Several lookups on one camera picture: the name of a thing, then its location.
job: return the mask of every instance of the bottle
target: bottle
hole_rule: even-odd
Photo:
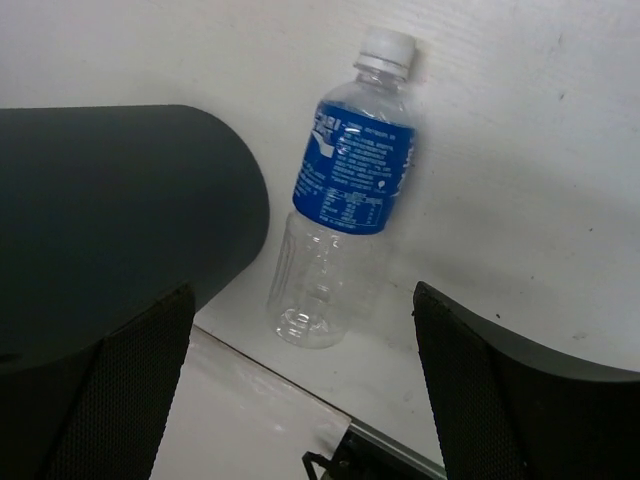
[[[332,346],[371,312],[413,151],[402,87],[414,51],[413,37],[370,28],[356,80],[318,104],[268,301],[272,329],[290,343]]]

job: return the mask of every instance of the plastic bottle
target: plastic bottle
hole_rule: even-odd
[[[413,151],[402,86],[414,51],[413,37],[370,28],[356,80],[317,107],[268,302],[271,326],[288,342],[329,347],[370,314],[382,232]]]

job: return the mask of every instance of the white bottle cap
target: white bottle cap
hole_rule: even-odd
[[[360,47],[356,67],[371,67],[407,79],[416,50],[411,35],[369,27]]]

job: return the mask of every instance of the bottle label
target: bottle label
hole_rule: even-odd
[[[414,130],[321,102],[293,203],[316,223],[354,235],[381,232],[413,152]]]

